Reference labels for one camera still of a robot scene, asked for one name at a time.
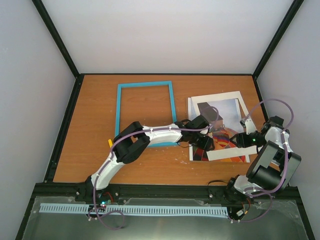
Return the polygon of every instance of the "table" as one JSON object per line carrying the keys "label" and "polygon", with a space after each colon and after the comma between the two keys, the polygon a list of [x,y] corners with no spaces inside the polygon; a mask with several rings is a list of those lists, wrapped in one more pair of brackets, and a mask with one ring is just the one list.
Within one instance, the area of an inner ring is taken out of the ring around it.
{"label": "table", "polygon": [[[172,81],[176,116],[187,118],[187,97],[240,91],[248,110],[259,100],[251,76],[242,75],[90,75],[84,76],[54,182],[83,182],[109,154],[115,136],[117,87],[122,83]],[[120,130],[134,121],[161,126],[172,123],[167,86],[122,89]],[[261,108],[252,115],[258,129]],[[206,185],[245,174],[249,163],[189,162],[188,148],[148,147],[135,162],[125,165],[113,184]]]}

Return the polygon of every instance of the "gray wall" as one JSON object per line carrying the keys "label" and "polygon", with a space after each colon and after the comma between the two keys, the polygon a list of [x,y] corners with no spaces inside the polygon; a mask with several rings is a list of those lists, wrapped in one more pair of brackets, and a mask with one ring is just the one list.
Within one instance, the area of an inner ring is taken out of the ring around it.
{"label": "gray wall", "polygon": [[[305,0],[258,78],[264,99],[287,101],[295,118],[291,148],[302,162],[291,184],[298,186],[316,239],[320,239],[320,1]],[[290,119],[281,103],[267,104],[268,114]]]}
{"label": "gray wall", "polygon": [[42,182],[74,78],[31,0],[0,2],[0,238]]}
{"label": "gray wall", "polygon": [[293,0],[44,0],[81,73],[254,72]]}

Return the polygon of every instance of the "white perforated rail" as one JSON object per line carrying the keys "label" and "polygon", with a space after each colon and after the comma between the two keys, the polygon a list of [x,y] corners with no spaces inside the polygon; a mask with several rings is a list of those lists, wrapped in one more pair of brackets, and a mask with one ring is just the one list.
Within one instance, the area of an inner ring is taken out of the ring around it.
{"label": "white perforated rail", "polygon": [[[88,204],[60,204],[41,203],[40,213],[55,214],[88,214],[92,208]],[[99,213],[105,214],[114,210],[121,211],[127,216],[196,216],[226,218],[226,207],[219,206],[130,206],[108,205],[106,209],[100,209]]]}

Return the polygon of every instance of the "blue picture frame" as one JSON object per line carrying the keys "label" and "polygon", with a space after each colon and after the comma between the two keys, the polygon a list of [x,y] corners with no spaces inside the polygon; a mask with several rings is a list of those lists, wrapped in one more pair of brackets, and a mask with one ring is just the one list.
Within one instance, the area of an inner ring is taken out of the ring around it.
{"label": "blue picture frame", "polygon": [[[136,88],[136,87],[153,87],[153,86],[168,86],[170,95],[170,105],[172,113],[172,122],[177,121],[176,106],[174,99],[174,90],[171,81],[148,81],[148,82],[133,82],[133,83],[121,83],[118,84],[116,95],[116,113],[115,113],[115,137],[120,133],[120,108],[121,108],[121,91],[123,88]],[[163,142],[149,145],[148,147],[167,147],[176,146],[174,142]]]}

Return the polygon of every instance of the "wooden table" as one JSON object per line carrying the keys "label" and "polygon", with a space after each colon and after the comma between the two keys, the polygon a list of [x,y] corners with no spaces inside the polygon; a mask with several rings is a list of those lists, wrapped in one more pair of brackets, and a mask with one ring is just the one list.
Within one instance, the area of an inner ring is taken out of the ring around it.
{"label": "wooden table", "polygon": [[[64,142],[54,182],[83,182],[109,154],[115,137],[117,87],[121,83],[172,81],[178,120],[187,118],[186,98],[240,91],[250,110],[259,100],[251,76],[225,75],[86,75]],[[264,123],[260,108],[252,115],[258,129]],[[167,86],[124,88],[120,130],[134,121],[162,126],[172,123]],[[125,165],[114,184],[206,185],[245,174],[249,163],[189,162],[188,148],[149,147],[135,162]]]}

